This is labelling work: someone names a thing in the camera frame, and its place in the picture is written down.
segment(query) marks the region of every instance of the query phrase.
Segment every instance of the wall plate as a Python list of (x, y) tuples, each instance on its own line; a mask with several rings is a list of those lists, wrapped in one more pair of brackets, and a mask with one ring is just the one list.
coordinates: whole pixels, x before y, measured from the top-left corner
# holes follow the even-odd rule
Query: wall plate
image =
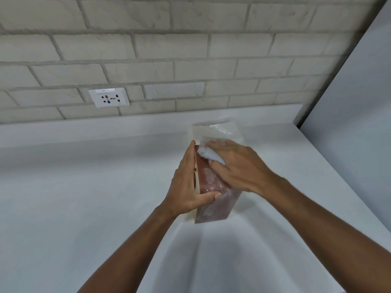
[(89, 89), (88, 92), (97, 108), (129, 106), (129, 99), (123, 87)]

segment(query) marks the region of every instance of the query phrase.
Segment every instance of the brick wall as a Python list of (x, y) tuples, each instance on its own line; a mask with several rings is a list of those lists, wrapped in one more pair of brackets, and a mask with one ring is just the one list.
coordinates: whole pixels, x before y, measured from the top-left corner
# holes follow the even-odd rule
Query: brick wall
[[(382, 2), (0, 0), (0, 123), (302, 103), (299, 123)], [(95, 108), (107, 87), (131, 105)]]

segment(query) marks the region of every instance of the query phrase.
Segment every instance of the label on outlet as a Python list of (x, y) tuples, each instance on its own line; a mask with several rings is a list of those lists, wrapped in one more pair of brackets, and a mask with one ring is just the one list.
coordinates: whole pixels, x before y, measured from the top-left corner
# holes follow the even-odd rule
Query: label on outlet
[(123, 87), (90, 89), (88, 91), (97, 108), (129, 106), (129, 99)]

